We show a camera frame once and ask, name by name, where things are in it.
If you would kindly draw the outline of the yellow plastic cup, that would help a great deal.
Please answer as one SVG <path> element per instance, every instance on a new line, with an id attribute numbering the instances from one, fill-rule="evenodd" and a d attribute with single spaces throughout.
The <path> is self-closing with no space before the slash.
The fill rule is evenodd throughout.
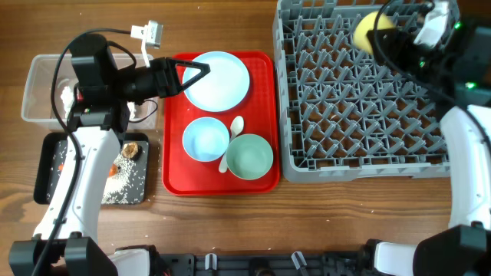
<path id="1" fill-rule="evenodd" d="M 373 11 L 369 15 L 365 16 L 357 25 L 353 33 L 353 44 L 359 50 L 365 51 L 368 54 L 373 54 L 373 48 L 368 39 L 367 33 L 372 31 L 375 26 L 375 19 L 377 17 L 377 11 Z M 389 28 L 395 28 L 396 25 L 391 21 L 389 17 L 382 14 L 379 18 L 377 25 L 378 30 L 385 30 Z"/>

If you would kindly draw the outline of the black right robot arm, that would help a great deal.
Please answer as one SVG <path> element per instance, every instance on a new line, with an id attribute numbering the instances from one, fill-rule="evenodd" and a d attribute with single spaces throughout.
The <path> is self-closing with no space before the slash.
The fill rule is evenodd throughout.
<path id="1" fill-rule="evenodd" d="M 490 273 L 490 24 L 463 18 L 439 50 L 444 26 L 413 35 L 370 14 L 354 32 L 358 48 L 432 94 L 450 157 L 449 228 L 418 245 L 379 241 L 372 263 L 383 274 Z"/>

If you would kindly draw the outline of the light blue small bowl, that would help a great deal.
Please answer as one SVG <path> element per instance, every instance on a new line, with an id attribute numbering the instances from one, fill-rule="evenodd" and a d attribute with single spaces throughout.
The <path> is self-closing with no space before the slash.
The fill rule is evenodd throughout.
<path id="1" fill-rule="evenodd" d="M 219 159 L 229 145 L 229 130 L 214 117 L 200 117 L 183 131 L 182 144 L 186 154 L 201 163 Z"/>

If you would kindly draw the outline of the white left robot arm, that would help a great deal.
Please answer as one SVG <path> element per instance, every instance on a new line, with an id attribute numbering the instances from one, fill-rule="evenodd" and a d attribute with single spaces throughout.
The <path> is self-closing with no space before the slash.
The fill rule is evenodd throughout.
<path id="1" fill-rule="evenodd" d="M 86 31 L 65 48 L 78 83 L 67 119 L 64 168 L 48 210 L 31 239 L 15 242 L 9 264 L 16 275 L 163 275 L 165 263 L 152 245 L 106 255 L 97 244 L 104 187 L 124 145 L 129 103 L 141 104 L 187 89 L 169 57 L 118 68 L 113 41 L 103 28 Z"/>

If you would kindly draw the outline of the orange carrot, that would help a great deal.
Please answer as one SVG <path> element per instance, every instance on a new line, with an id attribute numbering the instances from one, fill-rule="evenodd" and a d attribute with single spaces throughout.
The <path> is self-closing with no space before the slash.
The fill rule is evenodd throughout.
<path id="1" fill-rule="evenodd" d="M 58 166 L 58 170 L 61 172 L 64 168 L 64 165 L 61 164 Z M 110 168 L 110 172 L 108 174 L 109 177 L 112 177 L 112 176 L 115 176 L 117 174 L 117 171 L 118 171 L 118 166 L 116 164 L 113 164 Z"/>

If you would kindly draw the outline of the brown mushroom piece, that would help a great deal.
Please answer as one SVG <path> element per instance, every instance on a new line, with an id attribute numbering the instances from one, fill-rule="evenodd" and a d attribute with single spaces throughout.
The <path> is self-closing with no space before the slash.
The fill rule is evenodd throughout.
<path id="1" fill-rule="evenodd" d="M 124 144 L 120 152 L 121 156 L 127 159 L 135 159 L 139 153 L 140 146 L 136 142 Z"/>

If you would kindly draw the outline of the white rice grains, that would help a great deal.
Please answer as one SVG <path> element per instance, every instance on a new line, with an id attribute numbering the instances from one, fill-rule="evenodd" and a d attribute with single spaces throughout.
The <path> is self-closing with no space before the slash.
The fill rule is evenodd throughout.
<path id="1" fill-rule="evenodd" d="M 115 176 L 107 178 L 101 202 L 103 205 L 135 205 L 144 200 L 150 146 L 146 140 L 126 141 L 125 144 L 130 142 L 140 146 L 140 153 L 135 159 L 124 158 L 120 153 L 117 155 L 114 164 L 118 166 L 118 171 Z M 66 152 L 67 140 L 59 140 L 54 144 L 52 153 L 48 154 L 51 164 L 48 166 L 48 179 L 44 182 L 47 186 L 44 196 L 47 202 L 54 195 L 61 176 L 58 166 L 64 165 Z"/>

